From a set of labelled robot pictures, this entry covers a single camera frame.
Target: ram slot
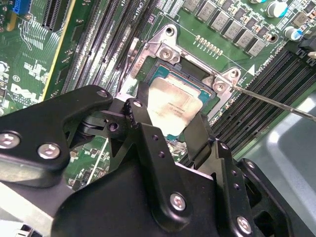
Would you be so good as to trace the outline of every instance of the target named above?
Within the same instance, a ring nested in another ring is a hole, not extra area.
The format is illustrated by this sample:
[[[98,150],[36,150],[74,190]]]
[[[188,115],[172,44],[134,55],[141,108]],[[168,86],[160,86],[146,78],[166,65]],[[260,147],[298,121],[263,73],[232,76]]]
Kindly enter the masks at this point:
[[[80,39],[80,43],[76,49],[78,54],[74,57],[70,72],[67,75],[67,85],[64,86],[63,92],[74,90],[78,83],[80,74],[83,70],[86,59],[89,56],[94,39],[99,31],[100,25],[103,22],[103,17],[106,14],[111,0],[99,0],[96,2],[96,8],[92,12],[92,17],[87,24],[86,31]]]
[[[94,80],[94,84],[102,84],[106,86],[107,89],[113,87],[114,81],[111,80],[109,75],[111,74],[112,70],[116,66],[117,59],[119,58],[122,52],[125,52],[126,47],[129,45],[137,26],[149,4],[149,0],[139,0],[133,1],[130,6],[129,15],[126,16],[126,19],[122,23],[118,35],[116,36],[116,40],[111,45],[108,54],[104,57],[103,63],[99,69],[99,72]]]
[[[99,30],[96,38],[94,39],[91,50],[89,52],[89,57],[85,61],[83,71],[80,74],[79,81],[77,82],[75,88],[80,88],[84,85],[90,84],[89,74],[90,71],[92,71],[93,64],[100,58],[100,53],[106,50],[106,48],[103,48],[104,45],[106,47],[106,45],[109,45],[111,43],[107,35],[109,31],[114,30],[113,26],[115,27],[120,24],[121,18],[126,11],[126,7],[124,6],[127,6],[127,4],[122,6],[122,4],[120,4],[120,0],[114,0],[111,2],[109,10],[103,18],[104,20],[101,29]]]

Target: chip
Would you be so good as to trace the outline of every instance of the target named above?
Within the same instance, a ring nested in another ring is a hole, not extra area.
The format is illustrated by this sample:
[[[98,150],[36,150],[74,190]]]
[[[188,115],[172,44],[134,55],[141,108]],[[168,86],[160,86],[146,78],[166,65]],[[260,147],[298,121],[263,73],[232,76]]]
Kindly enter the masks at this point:
[[[248,23],[246,24],[246,28],[249,29],[249,30],[251,30],[252,27],[253,27],[255,24],[257,24],[257,22],[258,22],[258,21],[257,21],[256,19],[250,18],[250,20],[249,20]]]
[[[229,20],[229,16],[224,12],[220,12],[211,24],[211,27],[217,31],[221,31]]]
[[[157,77],[149,87],[148,114],[164,136],[178,136],[203,106],[200,91],[173,75]]]
[[[5,89],[0,89],[0,97],[1,98],[4,98],[5,97],[5,92],[6,92],[6,90]]]
[[[263,26],[261,28],[261,30],[259,30],[257,36],[259,36],[260,38],[262,38],[267,32],[269,31],[269,29],[265,26]]]
[[[259,39],[248,50],[248,53],[256,57],[266,45],[267,45],[266,43],[264,43],[262,40]]]
[[[69,66],[65,66],[62,70],[59,71],[58,76],[56,78],[56,83],[66,79],[69,72]]]
[[[246,10],[243,9],[243,8],[239,8],[238,11],[236,12],[234,18],[239,21],[239,20],[242,19],[242,17],[244,16],[244,14],[246,14]]]
[[[246,48],[246,46],[249,44],[253,37],[254,35],[250,31],[245,30],[236,41],[236,44],[242,48]]]
[[[186,0],[182,5],[187,11],[194,12],[200,0]]]
[[[83,33],[84,24],[78,25],[74,28],[73,35],[71,36],[71,41],[79,41]]]
[[[211,15],[213,15],[215,9],[216,6],[214,6],[210,1],[206,1],[197,14],[198,19],[203,22],[208,21]]]
[[[238,24],[236,21],[233,21],[232,24],[227,28],[226,32],[224,33],[224,36],[233,40],[240,30],[241,25]]]
[[[228,9],[231,7],[231,5],[233,4],[234,2],[232,0],[226,0],[224,2],[224,4],[222,5],[222,9],[224,11],[228,11]]]
[[[293,20],[293,24],[296,25],[297,27],[301,27],[304,25],[304,23],[308,20],[308,17],[305,13],[300,12],[297,14],[297,16]]]
[[[315,8],[316,4],[313,2],[310,2],[304,9],[307,13],[311,12]]]

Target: dimm slot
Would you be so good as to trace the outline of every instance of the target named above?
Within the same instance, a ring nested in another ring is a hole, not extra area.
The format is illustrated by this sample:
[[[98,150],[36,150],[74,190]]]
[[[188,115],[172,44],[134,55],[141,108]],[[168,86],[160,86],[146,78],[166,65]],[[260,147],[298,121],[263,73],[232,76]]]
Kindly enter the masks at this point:
[[[283,103],[284,100],[286,100],[286,96],[288,95],[288,93],[293,88],[295,88],[297,84],[300,82],[300,80],[297,80],[297,79],[304,78],[305,76],[306,75],[304,75],[304,73],[300,73],[298,76],[296,76],[292,80],[292,82],[287,83],[287,85],[283,87],[282,90],[275,97],[273,97],[273,99]],[[249,129],[250,127],[254,125],[254,123],[260,121],[261,118],[264,117],[264,114],[268,114],[270,110],[274,108],[274,106],[269,105],[266,102],[258,101],[258,100],[256,100],[256,102],[253,105],[254,105],[252,107],[253,112],[249,113],[248,117],[243,119],[242,124],[235,127],[235,131],[231,132],[230,134],[226,134],[226,137],[221,136],[223,140],[229,140],[230,145],[234,145],[238,141],[238,139],[240,139],[240,136],[243,133],[244,128]]]
[[[95,85],[100,84],[100,82],[103,78],[104,72],[106,70],[106,67],[108,66],[108,63],[110,62],[111,58],[113,57],[118,45],[122,42],[127,26],[132,21],[132,16],[133,16],[133,14],[135,14],[135,9],[136,9],[138,3],[139,3],[139,1],[132,1],[131,2],[130,6],[129,6],[130,10],[128,11],[123,23],[120,25],[119,30],[117,32],[117,35],[115,36],[115,40],[112,42],[108,53],[104,57],[102,66],[99,69],[99,72],[97,74],[97,77],[94,79],[93,84],[95,84]]]
[[[290,105],[294,102],[294,100],[291,100],[290,98],[293,98],[293,96],[300,96],[302,93],[304,93],[304,90],[301,89],[301,84],[305,83],[304,79],[307,77],[307,75],[311,72],[311,69],[308,70],[302,70],[293,80],[292,82],[288,83],[287,86],[283,87],[283,90],[281,90],[274,99],[277,101],[280,101],[282,103]],[[277,107],[274,107],[273,105],[266,104],[265,102],[259,103],[258,107],[254,112],[252,113],[255,115],[254,117],[250,117],[248,121],[245,121],[241,126],[239,126],[239,129],[241,128],[241,131],[236,134],[236,132],[232,132],[232,136],[230,136],[228,144],[235,148],[236,144],[240,143],[239,140],[242,140],[242,137],[245,136],[245,134],[249,135],[249,131],[252,131],[253,128],[255,128],[255,131],[260,131],[264,129],[265,127],[261,127],[261,124],[267,124],[267,126],[270,124],[266,120],[269,121],[272,119],[274,120],[276,117],[273,117],[271,113],[273,114],[274,111],[277,109]]]
[[[268,85],[271,82],[270,86],[264,89],[264,91],[266,91],[265,96],[270,98],[270,96],[274,92],[274,88],[279,88],[281,84],[283,84],[286,81],[289,75],[291,75],[299,66],[300,66],[300,63],[293,62],[291,63],[291,66],[289,67],[288,71],[281,71],[281,74],[278,76],[277,79],[270,80],[269,82],[265,83],[265,85]],[[235,117],[235,119],[231,120],[230,126],[232,127],[238,126],[239,121],[244,121],[248,119],[248,117],[252,115],[252,111],[254,110],[255,107],[256,107],[256,103],[252,103],[250,106],[244,107],[246,109],[245,111],[242,111],[243,109],[241,109],[239,111],[240,116]],[[227,129],[225,130],[223,134],[221,134],[221,137],[226,139],[226,135],[228,133],[229,133],[229,130]]]
[[[72,74],[68,74],[67,78],[71,81],[71,84],[68,90],[74,90],[75,86],[79,80],[79,76],[83,70],[83,65],[88,57],[89,51],[92,47],[92,43],[98,33],[100,25],[103,22],[103,16],[106,14],[108,9],[110,0],[100,2],[96,13],[93,15],[92,21],[89,22],[87,31],[84,33],[85,41],[80,45],[79,55],[76,60],[76,64],[73,64],[74,72]]]
[[[273,68],[271,71],[267,70],[267,72],[262,72],[260,76],[257,76],[252,83],[248,86],[248,90],[251,90],[255,93],[258,93],[262,87],[270,81],[273,76],[277,73],[279,66],[283,66],[286,62],[291,59],[292,55],[287,52],[283,51],[275,58],[276,62],[273,62],[273,65],[278,65],[277,67]],[[220,133],[222,130],[225,129],[226,125],[230,123],[231,119],[234,118],[239,114],[239,112],[249,103],[252,97],[247,95],[240,95],[237,100],[231,105],[231,107],[224,112],[221,116],[221,119],[218,120],[213,126],[212,129]]]
[[[85,26],[84,33],[83,33],[82,37],[80,38],[79,43],[77,45],[77,49],[76,49],[74,57],[73,57],[74,60],[73,60],[73,62],[71,64],[71,66],[70,66],[70,70],[69,70],[68,75],[66,77],[65,84],[64,84],[63,89],[61,91],[62,94],[64,94],[67,91],[69,91],[70,84],[71,84],[72,80],[74,80],[73,75],[75,73],[76,66],[79,64],[80,54],[82,52],[84,44],[87,41],[87,37],[88,37],[89,31],[91,30],[92,24],[93,24],[94,19],[95,19],[94,17],[95,17],[95,15],[98,12],[100,4],[101,4],[101,0],[96,0],[93,3],[93,6],[91,8],[91,14],[89,14],[89,18],[87,20],[87,24]]]
[[[113,16],[114,16],[114,14],[119,6],[119,2],[120,2],[119,0],[112,1],[110,6],[109,6],[109,10],[107,10],[106,15],[103,17],[103,23],[102,23],[101,29],[99,29],[97,37],[94,39],[94,41],[92,43],[92,47],[91,47],[91,50],[89,52],[89,56],[83,65],[83,70],[79,76],[79,80],[78,80],[75,88],[83,87],[84,84],[87,82],[92,63],[93,63],[95,56],[96,56],[96,52],[100,49],[101,43],[102,43],[104,37],[106,36],[106,33],[110,27],[110,21],[113,20]]]
[[[315,80],[316,80],[316,78],[314,77],[313,79],[310,79],[306,83],[304,83],[304,85],[301,86],[299,88],[299,90],[297,90],[297,94],[293,94],[293,96],[286,101],[286,104],[292,104],[308,88],[313,86],[313,84],[315,83]],[[261,125],[257,129],[252,129],[250,131],[251,135],[249,135],[249,133],[243,134],[242,138],[237,143],[233,144],[233,146],[232,146],[233,147],[233,155],[235,155],[239,151],[241,151],[245,145],[247,145],[251,140],[253,140],[256,137],[258,131],[261,131],[261,130],[265,129],[267,126],[269,126],[269,124],[271,122],[273,122],[273,120],[276,119],[282,112],[283,112],[282,109],[275,107],[275,111],[271,115],[269,115],[266,119],[264,118],[263,122],[260,122]]]
[[[130,0],[126,0],[126,1],[125,1],[124,7],[123,7],[123,10],[122,10],[123,14],[121,14],[121,16],[119,17],[119,21],[120,21],[120,22],[122,21],[123,16],[125,15],[125,12],[126,12],[128,6],[129,6],[129,2],[130,2]],[[103,52],[102,52],[102,55],[101,55],[101,59],[99,60],[99,62],[95,62],[95,63],[97,63],[97,65],[96,65],[96,67],[95,67],[95,70],[94,70],[94,72],[93,72],[91,78],[90,78],[90,79],[92,80],[92,83],[94,83],[94,80],[95,80],[95,78],[97,77],[98,72],[99,72],[99,70],[100,70],[100,67],[101,67],[101,65],[102,65],[103,59],[104,59],[104,57],[106,56],[106,54],[107,54],[107,52],[108,52],[108,50],[109,50],[109,47],[110,47],[110,45],[111,45],[110,42],[113,41],[113,39],[114,39],[114,37],[115,37],[115,34],[116,34],[117,31],[118,31],[119,24],[115,24],[115,22],[113,22],[112,24],[114,24],[114,27],[113,27],[113,30],[111,31],[111,35],[110,35],[110,37],[109,37],[109,39],[108,39],[108,42],[109,42],[109,43],[107,43],[107,45],[105,46],[105,48],[104,48],[104,50],[103,50]]]

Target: capacitor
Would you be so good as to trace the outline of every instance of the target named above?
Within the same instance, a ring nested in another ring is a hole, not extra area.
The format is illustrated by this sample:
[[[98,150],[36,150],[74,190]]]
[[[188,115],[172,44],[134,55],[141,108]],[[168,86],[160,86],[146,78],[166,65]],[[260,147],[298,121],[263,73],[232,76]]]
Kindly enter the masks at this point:
[[[269,17],[283,17],[287,12],[287,3],[283,1],[274,1],[267,7]]]
[[[264,3],[266,1],[267,0],[249,0],[249,2],[251,2],[251,3]]]
[[[285,28],[283,34],[289,40],[298,41],[302,37],[303,32],[300,29],[294,28],[293,26],[289,26]]]

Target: surface mount component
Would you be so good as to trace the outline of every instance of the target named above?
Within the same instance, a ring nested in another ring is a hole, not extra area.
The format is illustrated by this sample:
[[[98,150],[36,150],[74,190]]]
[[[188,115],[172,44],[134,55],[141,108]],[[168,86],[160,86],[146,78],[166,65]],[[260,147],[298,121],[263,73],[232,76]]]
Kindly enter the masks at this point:
[[[194,10],[196,9],[196,7],[198,6],[200,0],[186,0],[183,3],[183,8],[186,9],[189,12],[194,12]]]
[[[218,11],[217,15],[211,20],[209,25],[217,31],[222,31],[228,20],[229,16],[227,14],[222,11]]]
[[[233,21],[225,31],[224,36],[233,40],[237,36],[241,28],[242,26],[240,24],[238,24],[236,21]]]
[[[210,1],[206,1],[201,9],[198,11],[197,18],[203,22],[206,22],[213,15],[215,9],[215,5],[213,5]]]
[[[249,44],[249,42],[253,39],[254,35],[248,31],[245,30],[241,36],[236,41],[236,44],[239,45],[242,48],[246,48],[246,46]]]

